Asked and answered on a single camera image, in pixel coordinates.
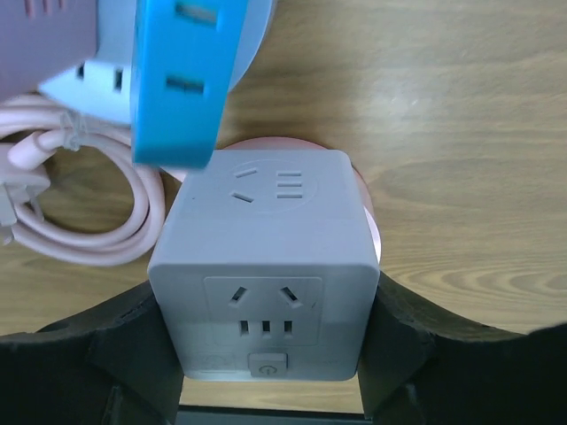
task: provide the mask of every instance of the blue power strip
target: blue power strip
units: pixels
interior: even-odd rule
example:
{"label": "blue power strip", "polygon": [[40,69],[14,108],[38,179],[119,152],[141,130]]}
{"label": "blue power strip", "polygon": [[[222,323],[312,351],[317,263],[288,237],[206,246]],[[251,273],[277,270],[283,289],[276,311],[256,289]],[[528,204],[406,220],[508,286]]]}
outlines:
{"label": "blue power strip", "polygon": [[203,168],[213,154],[248,0],[138,0],[136,164]]}

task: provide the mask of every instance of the power button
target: power button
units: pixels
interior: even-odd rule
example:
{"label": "power button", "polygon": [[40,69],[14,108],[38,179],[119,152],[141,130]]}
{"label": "power button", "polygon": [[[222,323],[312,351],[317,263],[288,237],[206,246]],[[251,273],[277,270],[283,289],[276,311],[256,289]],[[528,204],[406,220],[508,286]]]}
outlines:
{"label": "power button", "polygon": [[276,352],[250,354],[248,367],[254,378],[282,378],[287,373],[287,354]]}

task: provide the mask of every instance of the power outlet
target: power outlet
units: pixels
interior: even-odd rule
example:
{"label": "power outlet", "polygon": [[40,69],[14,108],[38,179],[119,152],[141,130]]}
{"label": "power outlet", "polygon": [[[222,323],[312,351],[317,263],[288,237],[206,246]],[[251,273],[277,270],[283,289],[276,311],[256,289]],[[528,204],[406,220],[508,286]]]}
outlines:
{"label": "power outlet", "polygon": [[256,213],[298,208],[317,193],[317,180],[308,171],[287,161],[252,161],[230,170],[231,205]]}
{"label": "power outlet", "polygon": [[183,183],[149,276],[190,377],[352,377],[378,263],[349,158],[216,151]]}
{"label": "power outlet", "polygon": [[128,124],[136,3],[98,0],[97,55],[44,81],[40,91],[76,111]]}
{"label": "power outlet", "polygon": [[320,278],[208,277],[205,293],[218,345],[318,343]]}

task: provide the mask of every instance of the gray plastic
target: gray plastic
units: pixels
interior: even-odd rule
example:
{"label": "gray plastic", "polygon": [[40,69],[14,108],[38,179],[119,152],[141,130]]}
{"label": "gray plastic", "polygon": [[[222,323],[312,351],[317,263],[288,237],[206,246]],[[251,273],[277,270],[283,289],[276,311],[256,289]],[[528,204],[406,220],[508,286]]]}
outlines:
{"label": "gray plastic", "polygon": [[[211,381],[351,378],[378,274],[340,151],[216,151],[149,268],[185,374]],[[264,353],[287,355],[285,375],[252,373]]]}

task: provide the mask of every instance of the black holder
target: black holder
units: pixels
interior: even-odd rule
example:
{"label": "black holder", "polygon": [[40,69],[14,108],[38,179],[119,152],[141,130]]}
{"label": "black holder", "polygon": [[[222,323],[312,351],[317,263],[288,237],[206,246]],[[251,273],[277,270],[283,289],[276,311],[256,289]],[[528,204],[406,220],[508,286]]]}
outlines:
{"label": "black holder", "polygon": [[[382,274],[359,365],[364,412],[380,425],[567,423],[566,360],[567,324],[527,336],[490,328]],[[175,423],[183,371],[148,282],[37,333],[0,337],[0,364],[2,423]],[[365,422],[190,407],[179,416]]]}

